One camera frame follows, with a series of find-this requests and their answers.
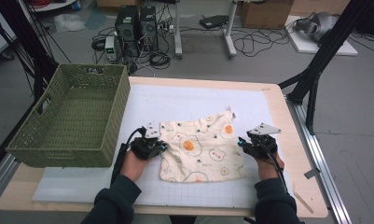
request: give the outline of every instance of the patterned cloth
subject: patterned cloth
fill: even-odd
[[[246,177],[231,122],[230,111],[195,121],[162,122],[160,140],[168,149],[161,153],[160,178],[203,182]]]

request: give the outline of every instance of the wooden table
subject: wooden table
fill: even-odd
[[[131,84],[166,85],[175,87],[213,88],[225,90],[262,91],[265,94],[273,125],[282,130],[278,135],[284,161],[291,175],[292,186],[298,206],[299,217],[326,217],[328,215],[323,195],[316,177],[307,179],[310,171],[308,156],[291,118],[283,93],[275,84],[227,82],[211,80],[189,80],[152,77],[130,77]],[[92,203],[43,203],[32,198],[44,173],[43,168],[32,168],[21,164],[0,198],[0,209],[19,211],[77,211],[89,212]],[[254,212],[235,208],[199,208],[169,206],[134,206],[136,213],[194,215],[194,216],[243,216],[251,217]]]

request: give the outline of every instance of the white board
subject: white board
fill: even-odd
[[[285,26],[288,27],[288,24],[300,18],[301,17],[298,16],[288,16]],[[286,31],[288,32],[291,42],[298,53],[316,53],[318,51],[319,48],[317,47],[317,43],[314,42],[310,36],[303,33],[303,31],[294,31],[293,27],[286,29]],[[347,40],[344,41],[343,45],[336,53],[336,55],[343,56],[356,56],[357,54],[358,52],[349,44],[349,42],[347,42]]]
[[[229,106],[236,115],[232,124],[236,136],[248,139],[246,131],[260,122],[272,125],[263,92],[132,85],[117,148],[127,141],[132,131],[151,121],[159,124],[160,121],[200,119],[225,111]],[[246,154],[243,158],[247,178],[186,184],[160,180],[160,157],[157,157],[137,181],[143,192],[135,204],[251,208],[257,202],[254,184],[259,178],[254,159]],[[46,168],[34,201],[92,203],[96,193],[108,187],[111,173],[112,169]],[[284,175],[287,185],[292,186],[286,171]]]

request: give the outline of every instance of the table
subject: table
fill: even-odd
[[[312,168],[298,131],[291,118],[283,93],[275,84],[189,80],[153,77],[130,77],[132,85],[215,88],[225,90],[262,91],[267,99],[273,125],[282,129],[278,141],[282,145],[284,160],[292,179],[299,217],[326,217],[328,215],[323,195],[315,177],[304,174]],[[77,211],[89,212],[91,203],[42,203],[32,197],[44,172],[43,168],[31,168],[21,164],[0,198],[0,209],[19,211]],[[134,206],[136,213],[193,216],[242,216],[251,217],[253,211],[234,208],[194,208],[169,206]]]
[[[229,12],[228,28],[224,30],[225,41],[229,49],[229,58],[233,58],[237,55],[235,46],[233,45],[233,40],[230,37],[230,32],[233,26],[233,20],[236,14],[237,2],[243,0],[232,0]],[[178,59],[182,58],[183,48],[181,45],[181,32],[180,32],[180,13],[179,13],[180,0],[175,0],[175,34],[174,34],[174,44],[175,44],[175,56]]]

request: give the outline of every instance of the dark sleeve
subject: dark sleeve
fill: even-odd
[[[132,205],[141,190],[128,177],[119,175],[110,189],[102,189],[94,199],[94,207],[82,221],[88,223],[132,223]]]
[[[263,180],[256,184],[257,224],[295,224],[300,223],[297,217],[297,204],[289,194],[285,194],[279,178]]]

